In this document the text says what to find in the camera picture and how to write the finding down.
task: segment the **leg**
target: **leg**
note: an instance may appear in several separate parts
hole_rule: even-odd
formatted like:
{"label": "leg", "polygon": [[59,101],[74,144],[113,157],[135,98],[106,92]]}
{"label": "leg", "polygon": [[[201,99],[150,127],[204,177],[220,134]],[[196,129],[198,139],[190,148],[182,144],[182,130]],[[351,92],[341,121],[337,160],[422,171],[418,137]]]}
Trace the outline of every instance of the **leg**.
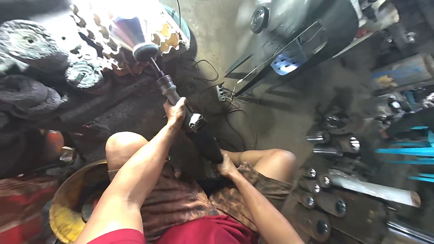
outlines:
{"label": "leg", "polygon": [[246,152],[228,152],[230,159],[238,167],[242,162],[249,162],[259,173],[266,177],[289,182],[289,178],[296,165],[293,153],[282,149],[252,150]]}
{"label": "leg", "polygon": [[105,144],[108,170],[117,170],[124,165],[148,141],[133,132],[118,132],[110,136]]}
{"label": "leg", "polygon": [[[296,158],[291,152],[281,149],[263,151],[228,152],[238,171],[271,204],[281,210],[293,186],[289,183]],[[227,186],[209,197],[217,209],[232,216],[250,229],[256,231],[252,218],[239,191]]]}
{"label": "leg", "polygon": [[[113,178],[117,170],[147,142],[143,136],[132,132],[112,135],[105,145],[109,177]],[[206,194],[194,180],[181,182],[175,177],[173,168],[166,164],[140,214],[146,240],[153,241],[174,225],[222,213],[208,203]]]}

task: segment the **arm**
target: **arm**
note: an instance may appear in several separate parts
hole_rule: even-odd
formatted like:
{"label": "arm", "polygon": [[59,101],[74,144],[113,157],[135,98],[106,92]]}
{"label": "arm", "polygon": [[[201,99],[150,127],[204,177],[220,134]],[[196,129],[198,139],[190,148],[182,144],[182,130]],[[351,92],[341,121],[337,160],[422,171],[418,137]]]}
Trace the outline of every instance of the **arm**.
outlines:
{"label": "arm", "polygon": [[291,224],[238,172],[227,154],[224,154],[224,161],[217,165],[217,169],[222,176],[228,177],[237,186],[253,223],[267,243],[303,244]]}
{"label": "arm", "polygon": [[167,153],[184,120],[185,98],[164,104],[168,123],[119,170],[102,194],[75,244],[85,244],[111,231],[143,232],[140,208],[161,174]]}

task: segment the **knee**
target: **knee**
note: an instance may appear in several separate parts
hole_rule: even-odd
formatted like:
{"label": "knee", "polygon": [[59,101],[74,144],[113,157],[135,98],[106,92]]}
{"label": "knee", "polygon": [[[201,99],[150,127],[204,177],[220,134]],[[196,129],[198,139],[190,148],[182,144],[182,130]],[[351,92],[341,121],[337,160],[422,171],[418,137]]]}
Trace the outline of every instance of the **knee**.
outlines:
{"label": "knee", "polygon": [[105,144],[105,155],[109,170],[119,169],[148,141],[133,132],[118,132],[110,136]]}
{"label": "knee", "polygon": [[272,155],[276,162],[279,162],[279,167],[282,170],[291,170],[296,165],[296,156],[289,151],[282,149],[272,149]]}
{"label": "knee", "polygon": [[146,139],[133,132],[118,132],[108,138],[105,150],[106,152],[122,150],[138,143],[141,144],[143,140]]}

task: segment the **power strip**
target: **power strip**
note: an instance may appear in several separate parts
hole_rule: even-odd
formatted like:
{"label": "power strip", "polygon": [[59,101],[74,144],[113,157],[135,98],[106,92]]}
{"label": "power strip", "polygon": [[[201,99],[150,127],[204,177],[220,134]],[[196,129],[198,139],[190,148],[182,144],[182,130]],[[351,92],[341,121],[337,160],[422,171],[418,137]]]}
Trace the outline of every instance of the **power strip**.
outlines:
{"label": "power strip", "polygon": [[223,89],[223,85],[218,85],[216,86],[216,90],[217,90],[217,98],[220,102],[224,101],[224,89]]}

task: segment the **red object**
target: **red object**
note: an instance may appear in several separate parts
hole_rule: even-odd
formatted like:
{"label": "red object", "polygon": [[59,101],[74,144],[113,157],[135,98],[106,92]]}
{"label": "red object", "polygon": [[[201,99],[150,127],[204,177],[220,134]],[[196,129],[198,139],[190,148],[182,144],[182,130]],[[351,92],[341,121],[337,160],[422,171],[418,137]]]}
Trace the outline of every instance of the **red object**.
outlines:
{"label": "red object", "polygon": [[0,229],[2,243],[21,244],[39,235],[42,231],[42,217],[40,214],[26,220],[13,221]]}
{"label": "red object", "polygon": [[57,182],[51,177],[14,177],[0,180],[0,243],[29,243],[40,234],[39,211],[53,198]]}
{"label": "red object", "polygon": [[[226,215],[206,216],[167,230],[156,244],[257,244],[253,231]],[[122,229],[104,234],[88,244],[145,244],[138,230]]]}

